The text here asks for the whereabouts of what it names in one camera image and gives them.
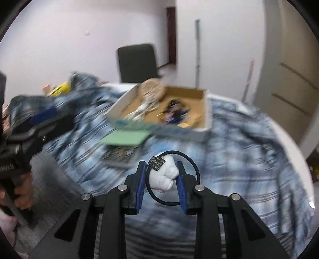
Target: black triangular cutout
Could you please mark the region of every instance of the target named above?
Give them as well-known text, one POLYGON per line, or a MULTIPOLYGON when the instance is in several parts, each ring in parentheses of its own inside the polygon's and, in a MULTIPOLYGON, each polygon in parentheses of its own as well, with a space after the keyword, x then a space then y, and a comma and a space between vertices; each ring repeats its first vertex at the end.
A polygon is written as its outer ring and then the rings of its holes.
POLYGON ((258 226, 258 224, 253 220, 246 210, 241 210, 242 218, 244 219, 246 232, 249 241, 255 241, 257 239, 265 238, 265 233, 258 226))
POLYGON ((77 209, 72 212, 71 216, 62 224, 58 231, 54 234, 55 238, 71 242, 74 231, 80 217, 81 210, 77 209))

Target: doorway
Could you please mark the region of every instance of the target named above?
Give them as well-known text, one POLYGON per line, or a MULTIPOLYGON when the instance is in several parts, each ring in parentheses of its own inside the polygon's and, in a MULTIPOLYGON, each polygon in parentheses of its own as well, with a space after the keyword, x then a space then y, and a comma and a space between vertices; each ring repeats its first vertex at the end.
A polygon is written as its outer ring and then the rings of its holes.
POLYGON ((167 7, 168 63, 176 64, 176 8, 167 7))

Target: human hand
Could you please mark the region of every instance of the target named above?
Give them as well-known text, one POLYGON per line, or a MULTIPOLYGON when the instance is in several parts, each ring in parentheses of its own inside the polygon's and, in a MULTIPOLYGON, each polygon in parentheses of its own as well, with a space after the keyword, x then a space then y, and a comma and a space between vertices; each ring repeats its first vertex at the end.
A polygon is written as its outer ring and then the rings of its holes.
MULTIPOLYGON (((14 204, 17 208, 22 210, 28 209, 33 205, 33 186, 32 186, 32 175, 30 173, 21 176, 22 183, 20 186, 14 189, 14 193, 19 195, 15 199, 14 204)), ((5 196, 7 194, 4 190, 0 190, 0 204, 6 206, 5 196)))

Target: round beige object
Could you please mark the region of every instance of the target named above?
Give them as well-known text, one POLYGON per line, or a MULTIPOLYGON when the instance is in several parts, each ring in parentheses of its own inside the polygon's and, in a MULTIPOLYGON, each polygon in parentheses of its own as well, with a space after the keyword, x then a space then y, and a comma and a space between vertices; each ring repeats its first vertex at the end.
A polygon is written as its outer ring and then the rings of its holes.
POLYGON ((141 83, 138 88, 138 95, 143 99, 144 96, 154 93, 157 100, 161 100, 166 93, 166 84, 158 78, 151 78, 141 83))

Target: beige cabinet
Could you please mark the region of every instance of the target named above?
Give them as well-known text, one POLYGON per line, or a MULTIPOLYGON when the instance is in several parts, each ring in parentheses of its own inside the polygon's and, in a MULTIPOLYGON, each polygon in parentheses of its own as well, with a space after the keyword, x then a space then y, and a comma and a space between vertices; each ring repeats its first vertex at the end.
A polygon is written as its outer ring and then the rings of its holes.
POLYGON ((278 80, 265 112, 298 144, 319 102, 319 42, 287 1, 279 0, 282 47, 278 80))

